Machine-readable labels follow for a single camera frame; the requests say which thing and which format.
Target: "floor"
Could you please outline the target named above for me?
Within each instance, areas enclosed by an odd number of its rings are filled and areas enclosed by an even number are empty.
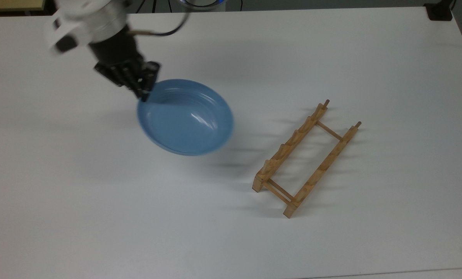
[[[132,0],[130,13],[181,12],[178,0]],[[345,9],[362,7],[421,7],[438,0],[243,0],[243,11],[288,9]],[[241,0],[227,0],[227,11],[239,11]],[[453,14],[462,34],[462,0],[456,0]]]

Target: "plastic bowl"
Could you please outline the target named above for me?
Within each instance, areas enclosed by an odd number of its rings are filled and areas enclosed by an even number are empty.
[[[185,79],[155,84],[137,106],[139,124],[161,148],[179,155],[218,150],[232,135],[234,120],[224,99],[205,85]]]

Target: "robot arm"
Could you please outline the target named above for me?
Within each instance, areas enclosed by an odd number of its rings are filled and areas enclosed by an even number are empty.
[[[160,64],[145,62],[128,32],[127,0],[56,0],[59,9],[45,26],[51,53],[88,46],[98,59],[95,70],[146,101]]]

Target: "cable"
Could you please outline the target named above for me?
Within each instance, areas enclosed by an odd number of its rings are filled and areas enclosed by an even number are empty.
[[[155,7],[157,7],[157,0],[153,0],[153,6],[151,6],[151,13],[155,14]]]
[[[139,5],[138,9],[136,10],[136,13],[138,13],[139,10],[141,9],[141,7],[143,7],[144,2],[145,2],[145,0],[141,1],[141,5]]]
[[[158,37],[169,36],[169,35],[172,35],[172,34],[178,32],[181,29],[181,27],[184,26],[184,24],[186,23],[186,21],[190,17],[190,14],[191,14],[190,10],[187,9],[181,23],[179,23],[179,25],[176,28],[174,28],[173,30],[171,30],[169,32],[156,33],[156,32],[149,31],[149,30],[130,30],[130,31],[127,32],[127,34],[131,35],[131,36],[134,36],[134,35],[146,35],[146,36],[158,36]]]

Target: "white table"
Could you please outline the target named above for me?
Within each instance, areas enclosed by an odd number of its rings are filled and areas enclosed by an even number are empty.
[[[131,17],[169,30],[181,14]],[[233,138],[151,143],[132,93],[86,49],[47,54],[46,17],[0,18],[0,279],[282,279],[462,268],[462,37],[424,8],[194,14],[139,38],[160,80],[219,92]],[[254,174],[319,102],[353,141],[292,219]],[[275,177],[298,189],[316,129]]]

